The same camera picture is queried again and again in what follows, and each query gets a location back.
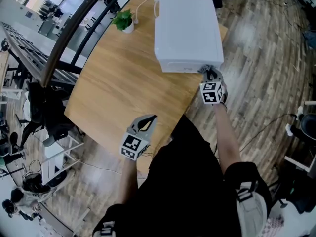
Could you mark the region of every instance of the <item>white device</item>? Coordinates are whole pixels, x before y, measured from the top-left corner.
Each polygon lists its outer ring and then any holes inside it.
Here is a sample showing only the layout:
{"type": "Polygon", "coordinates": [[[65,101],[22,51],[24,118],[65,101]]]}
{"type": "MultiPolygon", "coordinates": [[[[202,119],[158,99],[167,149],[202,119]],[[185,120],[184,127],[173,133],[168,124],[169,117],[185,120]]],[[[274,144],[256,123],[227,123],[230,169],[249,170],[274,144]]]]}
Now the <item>white device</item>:
{"type": "Polygon", "coordinates": [[[158,0],[155,55],[163,72],[198,73],[224,62],[213,0],[158,0]]]}

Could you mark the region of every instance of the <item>floor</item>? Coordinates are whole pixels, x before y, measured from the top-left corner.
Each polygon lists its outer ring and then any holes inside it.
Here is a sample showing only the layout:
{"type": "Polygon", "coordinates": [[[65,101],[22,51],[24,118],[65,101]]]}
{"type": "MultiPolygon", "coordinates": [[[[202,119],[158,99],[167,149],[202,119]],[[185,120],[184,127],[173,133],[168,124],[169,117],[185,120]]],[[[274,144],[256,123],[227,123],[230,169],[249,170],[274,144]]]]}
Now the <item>floor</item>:
{"type": "MultiPolygon", "coordinates": [[[[284,127],[293,123],[289,116],[268,126],[248,146],[247,142],[275,118],[296,113],[298,106],[310,100],[308,83],[314,71],[316,52],[309,50],[302,37],[302,27],[308,25],[296,0],[223,0],[224,7],[217,10],[218,21],[229,28],[223,42],[225,61],[221,71],[228,86],[228,114],[240,143],[243,160],[257,164],[259,172],[269,184],[277,178],[273,169],[297,141],[288,137],[284,127]],[[287,10],[282,7],[292,5],[287,10]]],[[[22,115],[21,101],[10,101],[7,119],[11,131],[21,135],[21,128],[13,118],[22,115]]],[[[205,106],[197,94],[186,115],[193,121],[212,149],[216,145],[214,112],[205,106]]],[[[26,144],[26,165],[34,159],[43,161],[43,132],[31,136],[26,144]]],[[[82,161],[100,168],[121,172],[121,162],[109,155],[89,137],[85,145],[74,155],[82,161]]],[[[92,229],[115,202],[120,175],[78,163],[74,181],[56,193],[47,207],[68,227],[73,228],[76,219],[90,208],[91,212],[80,232],[81,237],[91,236],[92,229]]],[[[21,174],[14,176],[18,183],[21,174]]]]}

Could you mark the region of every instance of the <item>white cable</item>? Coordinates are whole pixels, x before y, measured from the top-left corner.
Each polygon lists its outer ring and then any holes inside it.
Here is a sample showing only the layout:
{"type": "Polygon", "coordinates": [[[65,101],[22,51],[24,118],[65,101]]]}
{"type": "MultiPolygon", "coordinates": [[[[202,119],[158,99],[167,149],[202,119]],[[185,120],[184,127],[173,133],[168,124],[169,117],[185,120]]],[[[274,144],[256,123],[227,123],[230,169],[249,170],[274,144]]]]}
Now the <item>white cable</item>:
{"type": "Polygon", "coordinates": [[[159,2],[159,0],[155,0],[155,3],[154,3],[154,15],[155,15],[155,18],[157,18],[157,15],[156,15],[156,4],[159,2]]]}
{"type": "Polygon", "coordinates": [[[135,24],[138,24],[138,18],[137,18],[137,11],[138,11],[138,8],[139,8],[140,6],[142,6],[144,3],[146,3],[147,1],[148,1],[148,0],[145,0],[145,1],[143,1],[140,5],[137,6],[136,12],[135,12],[135,19],[134,19],[134,23],[135,23],[135,24]]]}
{"type": "Polygon", "coordinates": [[[115,170],[111,170],[111,169],[108,169],[108,168],[99,168],[99,167],[97,167],[97,166],[94,166],[94,165],[85,163],[85,162],[83,162],[83,161],[81,161],[81,160],[80,160],[79,162],[82,163],[82,164],[84,164],[84,165],[90,166],[90,167],[95,167],[95,168],[98,168],[98,169],[101,169],[101,170],[106,170],[106,171],[110,171],[110,172],[114,172],[114,173],[116,173],[116,174],[122,175],[122,173],[119,173],[119,172],[117,172],[117,171],[115,171],[115,170]]]}

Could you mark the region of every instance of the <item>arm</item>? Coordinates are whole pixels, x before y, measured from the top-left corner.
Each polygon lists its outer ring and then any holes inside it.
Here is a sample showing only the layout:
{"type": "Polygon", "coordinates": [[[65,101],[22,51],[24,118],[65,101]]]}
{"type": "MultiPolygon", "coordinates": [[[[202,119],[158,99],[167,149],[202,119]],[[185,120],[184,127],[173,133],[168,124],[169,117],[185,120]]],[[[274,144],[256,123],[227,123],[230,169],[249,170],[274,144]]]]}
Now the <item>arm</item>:
{"type": "Polygon", "coordinates": [[[122,177],[120,179],[117,203],[126,203],[136,194],[137,189],[136,161],[126,158],[124,160],[122,177]]]}
{"type": "Polygon", "coordinates": [[[214,105],[219,162],[223,174],[235,162],[240,162],[239,144],[223,104],[214,105]]]}

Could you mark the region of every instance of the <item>black shirt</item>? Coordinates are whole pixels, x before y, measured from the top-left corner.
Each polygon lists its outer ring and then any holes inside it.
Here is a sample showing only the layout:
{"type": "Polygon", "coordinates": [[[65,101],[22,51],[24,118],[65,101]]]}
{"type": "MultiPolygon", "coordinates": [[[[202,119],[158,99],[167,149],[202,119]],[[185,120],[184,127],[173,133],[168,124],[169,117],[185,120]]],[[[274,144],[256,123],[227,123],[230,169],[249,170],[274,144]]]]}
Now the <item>black shirt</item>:
{"type": "Polygon", "coordinates": [[[185,129],[157,153],[137,195],[109,207],[95,237],[105,222],[111,222],[118,237],[241,236],[236,189],[248,181],[257,181],[269,214],[270,193],[255,164],[234,163],[223,175],[209,143],[183,119],[185,129]]]}

